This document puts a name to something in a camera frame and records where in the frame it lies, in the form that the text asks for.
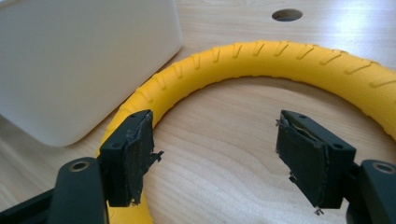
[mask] yellow ring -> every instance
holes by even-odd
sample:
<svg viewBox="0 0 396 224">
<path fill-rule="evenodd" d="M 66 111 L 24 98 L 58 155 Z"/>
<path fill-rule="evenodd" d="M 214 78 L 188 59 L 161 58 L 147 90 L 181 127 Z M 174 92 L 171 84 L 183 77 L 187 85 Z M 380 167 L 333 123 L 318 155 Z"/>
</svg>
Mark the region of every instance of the yellow ring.
<svg viewBox="0 0 396 224">
<path fill-rule="evenodd" d="M 130 114 L 150 109 L 153 126 L 182 98 L 208 84 L 243 76 L 283 77 L 332 92 L 372 117 L 396 140 L 396 74 L 337 49 L 288 41 L 234 43 L 193 54 L 155 74 L 120 107 L 101 145 Z M 151 223 L 146 199 L 109 208 L 111 223 Z"/>
</svg>

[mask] white box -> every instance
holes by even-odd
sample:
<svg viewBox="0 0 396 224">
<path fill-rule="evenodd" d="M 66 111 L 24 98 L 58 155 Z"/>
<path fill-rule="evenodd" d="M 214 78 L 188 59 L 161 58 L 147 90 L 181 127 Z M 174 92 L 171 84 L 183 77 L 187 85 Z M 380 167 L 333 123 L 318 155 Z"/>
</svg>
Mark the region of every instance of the white box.
<svg viewBox="0 0 396 224">
<path fill-rule="evenodd" d="M 180 47 L 173 0 L 0 0 L 0 114 L 70 145 Z"/>
</svg>

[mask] wooden table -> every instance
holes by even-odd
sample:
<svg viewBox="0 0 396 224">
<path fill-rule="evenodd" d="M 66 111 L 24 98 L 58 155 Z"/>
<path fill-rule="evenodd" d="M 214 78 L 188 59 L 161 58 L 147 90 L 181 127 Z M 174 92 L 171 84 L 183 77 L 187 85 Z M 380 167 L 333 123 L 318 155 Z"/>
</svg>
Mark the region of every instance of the wooden table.
<svg viewBox="0 0 396 224">
<path fill-rule="evenodd" d="M 297 21 L 272 19 L 280 9 Z M 378 1 L 178 0 L 179 61 L 233 42 L 290 40 L 342 49 L 396 70 L 396 3 Z M 315 209 L 275 153 L 281 109 L 306 114 L 358 149 L 356 162 L 396 163 L 395 141 L 358 108 L 326 91 L 269 77 L 213 84 L 179 102 L 156 127 L 163 160 L 145 178 L 156 223 L 345 223 Z M 66 162 L 93 156 L 115 112 L 70 147 L 43 146 L 0 118 L 0 210 L 53 188 Z"/>
</svg>

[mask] black clamp jaw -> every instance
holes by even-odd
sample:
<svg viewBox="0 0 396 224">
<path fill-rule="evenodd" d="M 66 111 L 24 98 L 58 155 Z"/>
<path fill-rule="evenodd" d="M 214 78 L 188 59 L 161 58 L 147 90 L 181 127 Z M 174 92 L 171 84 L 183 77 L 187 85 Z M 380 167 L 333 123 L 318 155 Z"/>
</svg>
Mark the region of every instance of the black clamp jaw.
<svg viewBox="0 0 396 224">
<path fill-rule="evenodd" d="M 396 165 L 353 160 L 356 148 L 309 117 L 283 110 L 276 152 L 290 168 L 290 181 L 318 208 L 349 201 L 348 223 L 396 223 Z"/>
<path fill-rule="evenodd" d="M 0 213 L 0 223 L 108 223 L 113 207 L 139 204 L 143 175 L 154 153 L 152 112 L 129 116 L 102 144 L 100 156 L 80 158 L 59 171 L 54 189 Z"/>
</svg>

